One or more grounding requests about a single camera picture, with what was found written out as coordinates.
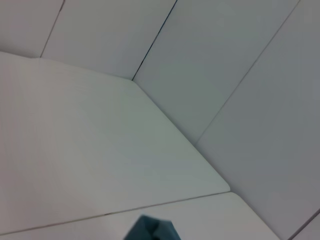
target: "white wall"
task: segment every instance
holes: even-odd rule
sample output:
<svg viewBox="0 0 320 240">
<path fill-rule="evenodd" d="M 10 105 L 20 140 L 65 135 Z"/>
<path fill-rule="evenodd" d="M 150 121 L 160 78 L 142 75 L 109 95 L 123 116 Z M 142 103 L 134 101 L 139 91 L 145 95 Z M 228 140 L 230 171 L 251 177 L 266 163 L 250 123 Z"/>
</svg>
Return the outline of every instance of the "white wall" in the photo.
<svg viewBox="0 0 320 240">
<path fill-rule="evenodd" d="M 66 0 L 43 57 L 132 79 L 175 0 Z"/>
<path fill-rule="evenodd" d="M 135 82 L 195 143 L 298 0 L 179 0 Z"/>
<path fill-rule="evenodd" d="M 299 2 L 196 145 L 283 240 L 320 208 L 319 10 Z"/>
<path fill-rule="evenodd" d="M 0 0 L 0 51 L 40 57 L 63 0 Z"/>
</svg>

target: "white surface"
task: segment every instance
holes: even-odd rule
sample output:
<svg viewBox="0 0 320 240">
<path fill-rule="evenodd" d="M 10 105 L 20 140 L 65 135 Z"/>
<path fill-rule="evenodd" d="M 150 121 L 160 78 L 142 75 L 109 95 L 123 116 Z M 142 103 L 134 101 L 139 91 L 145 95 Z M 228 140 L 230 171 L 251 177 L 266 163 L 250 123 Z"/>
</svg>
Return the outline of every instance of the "white surface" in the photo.
<svg viewBox="0 0 320 240">
<path fill-rule="evenodd" d="M 298 0 L 179 0 L 135 82 L 195 143 Z"/>
<path fill-rule="evenodd" d="M 293 240 L 319 240 L 320 215 L 312 220 Z"/>
<path fill-rule="evenodd" d="M 299 3 L 196 145 L 283 240 L 320 208 L 319 9 Z"/>
<path fill-rule="evenodd" d="M 278 240 L 234 193 L 0 236 L 0 240 L 122 240 L 140 215 L 171 220 L 182 240 Z"/>
<path fill-rule="evenodd" d="M 0 233 L 227 192 L 132 81 L 0 53 Z"/>
<path fill-rule="evenodd" d="M 63 0 L 1 0 L 0 51 L 40 57 Z"/>
<path fill-rule="evenodd" d="M 175 0 L 67 0 L 43 53 L 132 79 Z"/>
</svg>

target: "blue-green object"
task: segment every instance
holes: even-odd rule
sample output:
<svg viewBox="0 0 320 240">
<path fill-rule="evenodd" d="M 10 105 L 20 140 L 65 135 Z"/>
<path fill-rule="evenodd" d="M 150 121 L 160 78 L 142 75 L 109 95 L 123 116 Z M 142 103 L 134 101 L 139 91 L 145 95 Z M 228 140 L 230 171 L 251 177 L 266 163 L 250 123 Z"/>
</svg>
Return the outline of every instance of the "blue-green object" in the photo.
<svg viewBox="0 0 320 240">
<path fill-rule="evenodd" d="M 171 221 L 141 216 L 124 240 L 181 240 Z"/>
</svg>

